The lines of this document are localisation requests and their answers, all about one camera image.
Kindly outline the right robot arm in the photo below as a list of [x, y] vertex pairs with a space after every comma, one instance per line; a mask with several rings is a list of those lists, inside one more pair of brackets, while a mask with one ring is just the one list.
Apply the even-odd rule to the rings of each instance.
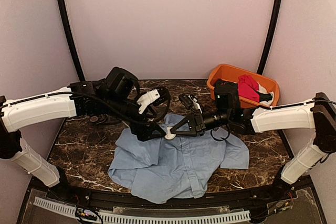
[[247, 109], [240, 106], [236, 83], [217, 80], [214, 94], [217, 111], [210, 113], [202, 113], [189, 96], [181, 94], [179, 100], [193, 113], [168, 129], [168, 133], [195, 137], [223, 125], [241, 135], [284, 129], [315, 130], [308, 145], [279, 170], [268, 187], [268, 195], [273, 200], [286, 194], [288, 187], [317, 162], [335, 153], [335, 102], [324, 93], [317, 93], [301, 103], [276, 107], [258, 105]]

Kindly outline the round white brooch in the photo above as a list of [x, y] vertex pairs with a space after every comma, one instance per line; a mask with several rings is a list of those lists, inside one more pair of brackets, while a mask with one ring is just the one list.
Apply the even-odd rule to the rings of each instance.
[[164, 137], [166, 140], [172, 140], [176, 137], [176, 135], [171, 132], [171, 129], [172, 129], [172, 126], [168, 126], [166, 128], [166, 135]]

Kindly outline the light blue button shirt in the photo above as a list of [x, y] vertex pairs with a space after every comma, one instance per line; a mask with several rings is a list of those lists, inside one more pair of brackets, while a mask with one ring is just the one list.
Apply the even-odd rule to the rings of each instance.
[[203, 136], [141, 142], [129, 128], [116, 141], [111, 180], [155, 204], [171, 198], [200, 198], [217, 168], [248, 169], [245, 143], [222, 128]]

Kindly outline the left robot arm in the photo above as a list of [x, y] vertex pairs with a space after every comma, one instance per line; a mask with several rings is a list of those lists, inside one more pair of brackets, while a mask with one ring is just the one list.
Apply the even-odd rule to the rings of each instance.
[[74, 197], [62, 169], [50, 164], [24, 140], [20, 130], [33, 124], [76, 116], [109, 115], [130, 124], [140, 141], [163, 137], [154, 107], [170, 105], [167, 88], [140, 91], [138, 78], [129, 71], [114, 67], [107, 77], [98, 81], [81, 81], [66, 87], [20, 100], [1, 96], [1, 159], [21, 166], [38, 178], [63, 201]]

